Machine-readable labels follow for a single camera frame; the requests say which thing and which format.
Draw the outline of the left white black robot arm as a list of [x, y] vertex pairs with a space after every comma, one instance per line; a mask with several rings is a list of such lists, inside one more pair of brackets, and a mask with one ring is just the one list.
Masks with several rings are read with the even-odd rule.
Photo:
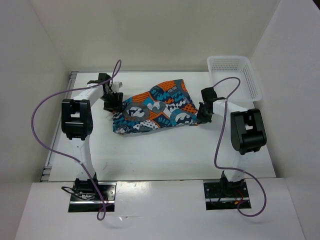
[[61, 130], [70, 140], [77, 164], [72, 191], [79, 199], [94, 200], [100, 194], [90, 150], [90, 135], [94, 128], [91, 107], [97, 100], [102, 100], [104, 110], [120, 110], [124, 95], [120, 92], [122, 86], [121, 82], [114, 82], [108, 74], [99, 73], [97, 80], [90, 80], [78, 95], [61, 103]]

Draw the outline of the colourful patterned shorts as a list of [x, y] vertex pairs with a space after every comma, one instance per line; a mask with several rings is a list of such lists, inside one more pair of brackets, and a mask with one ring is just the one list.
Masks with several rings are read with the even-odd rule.
[[126, 135], [196, 126], [197, 113], [184, 80], [169, 80], [124, 100], [120, 110], [113, 113], [112, 130]]

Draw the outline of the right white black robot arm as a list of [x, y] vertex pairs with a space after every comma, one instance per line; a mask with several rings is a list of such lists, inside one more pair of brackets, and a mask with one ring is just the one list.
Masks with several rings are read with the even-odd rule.
[[246, 108], [232, 102], [226, 102], [224, 97], [218, 97], [213, 87], [201, 90], [202, 102], [199, 103], [196, 115], [199, 124], [212, 121], [213, 115], [224, 116], [227, 107], [226, 123], [230, 126], [230, 142], [236, 151], [227, 169], [224, 169], [219, 184], [219, 191], [225, 197], [230, 197], [244, 184], [245, 162], [254, 158], [254, 153], [267, 143], [267, 136], [262, 115], [257, 108]]

